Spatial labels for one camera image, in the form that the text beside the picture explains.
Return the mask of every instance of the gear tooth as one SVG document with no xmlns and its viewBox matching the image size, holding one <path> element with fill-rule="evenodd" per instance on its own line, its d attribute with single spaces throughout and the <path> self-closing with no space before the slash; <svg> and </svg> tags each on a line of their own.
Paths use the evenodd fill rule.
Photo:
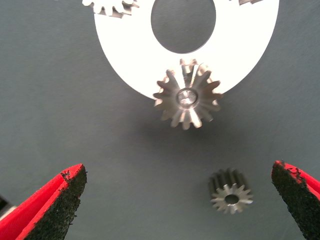
<svg viewBox="0 0 320 240">
<path fill-rule="evenodd" d="M 180 123 L 180 118 L 181 118 L 181 113 L 182 113 L 182 110 L 178 110 L 174 116 L 172 117 L 172 122 L 171 122 L 171 127 L 175 128 L 179 125 Z"/>
</svg>

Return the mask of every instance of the large metal gear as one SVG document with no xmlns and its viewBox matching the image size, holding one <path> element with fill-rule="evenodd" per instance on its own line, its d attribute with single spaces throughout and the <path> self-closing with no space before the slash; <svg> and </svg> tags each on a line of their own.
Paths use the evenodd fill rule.
<svg viewBox="0 0 320 240">
<path fill-rule="evenodd" d="M 220 170 L 209 179 L 209 191 L 213 207 L 225 214 L 241 213 L 253 202 L 253 195 L 244 176 L 237 170 Z"/>
<path fill-rule="evenodd" d="M 82 0 L 82 4 L 92 7 L 95 14 L 117 18 L 131 15 L 132 7 L 139 7 L 137 0 Z"/>
<path fill-rule="evenodd" d="M 199 65 L 195 59 L 190 64 L 181 59 L 180 67 L 181 75 L 167 70 L 163 81 L 157 82 L 160 91 L 153 94 L 157 99 L 155 107 L 163 111 L 163 121 L 172 119 L 173 128 L 179 123 L 182 123 L 184 130 L 189 129 L 191 123 L 200 128 L 201 119 L 210 122 L 213 120 L 210 112 L 220 110 L 217 100 L 223 95 L 214 93 L 220 81 L 212 81 L 208 66 Z"/>
</svg>

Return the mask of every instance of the gear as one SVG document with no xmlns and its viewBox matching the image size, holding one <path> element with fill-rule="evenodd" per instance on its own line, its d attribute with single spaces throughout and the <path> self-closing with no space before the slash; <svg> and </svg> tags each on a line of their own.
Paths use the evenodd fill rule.
<svg viewBox="0 0 320 240">
<path fill-rule="evenodd" d="M 84 6 L 91 6 L 95 14 L 116 18 L 131 15 L 132 7 L 138 8 L 137 0 L 82 0 Z"/>
<path fill-rule="evenodd" d="M 227 169 L 215 173 L 209 180 L 209 191 L 213 207 L 224 213 L 241 213 L 253 202 L 244 176 L 237 170 Z"/>
<path fill-rule="evenodd" d="M 239 0 L 239 4 L 242 5 L 242 4 L 246 4 L 246 3 L 252 3 L 252 4 L 255 4 L 257 2 L 260 2 L 262 0 Z"/>
<path fill-rule="evenodd" d="M 213 92 L 220 82 L 212 81 L 208 66 L 199 65 L 195 59 L 190 64 L 181 59 L 180 66 L 181 77 L 176 76 L 173 70 L 167 70 L 163 81 L 157 82 L 161 88 L 160 92 L 153 94 L 157 99 L 155 107 L 163 111 L 163 121 L 172 119 L 173 128 L 179 123 L 184 130 L 189 129 L 191 123 L 200 128 L 201 119 L 210 122 L 213 120 L 210 111 L 220 110 L 217 100 L 223 95 Z"/>
</svg>

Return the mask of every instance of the small metal gear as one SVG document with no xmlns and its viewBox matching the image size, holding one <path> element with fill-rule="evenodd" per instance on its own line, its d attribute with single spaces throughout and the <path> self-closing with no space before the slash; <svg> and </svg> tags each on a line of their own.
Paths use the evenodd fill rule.
<svg viewBox="0 0 320 240">
<path fill-rule="evenodd" d="M 220 170 L 213 174 L 208 185 L 213 207 L 225 214 L 241 213 L 253 202 L 253 195 L 249 194 L 251 190 L 237 170 Z"/>
<path fill-rule="evenodd" d="M 161 120 L 172 119 L 173 128 L 179 123 L 182 123 L 184 130 L 189 129 L 191 123 L 200 128 L 201 119 L 210 122 L 213 120 L 210 111 L 220 110 L 217 100 L 223 95 L 214 93 L 220 81 L 212 81 L 208 66 L 199 65 L 195 59 L 190 64 L 181 59 L 180 67 L 181 75 L 167 70 L 163 81 L 157 82 L 160 91 L 153 94 L 157 99 L 155 107 L 163 111 Z"/>
<path fill-rule="evenodd" d="M 139 7 L 137 0 L 82 0 L 82 4 L 92 7 L 95 14 L 116 18 L 131 15 L 132 7 Z"/>
<path fill-rule="evenodd" d="M 242 4 L 246 4 L 246 3 L 252 3 L 252 4 L 255 4 L 257 2 L 260 2 L 262 0 L 239 0 L 239 4 L 242 5 Z"/>
</svg>

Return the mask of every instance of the gear hole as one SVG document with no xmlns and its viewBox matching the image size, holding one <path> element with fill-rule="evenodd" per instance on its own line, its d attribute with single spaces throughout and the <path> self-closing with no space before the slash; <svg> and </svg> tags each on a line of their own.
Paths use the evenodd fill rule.
<svg viewBox="0 0 320 240">
<path fill-rule="evenodd" d="M 230 194 L 224 198 L 224 201 L 230 205 L 237 204 L 239 202 L 239 200 L 240 200 L 239 197 L 234 194 Z"/>
<path fill-rule="evenodd" d="M 152 31 L 167 50 L 191 53 L 211 37 L 216 24 L 213 0 L 156 0 L 151 13 Z"/>
</svg>

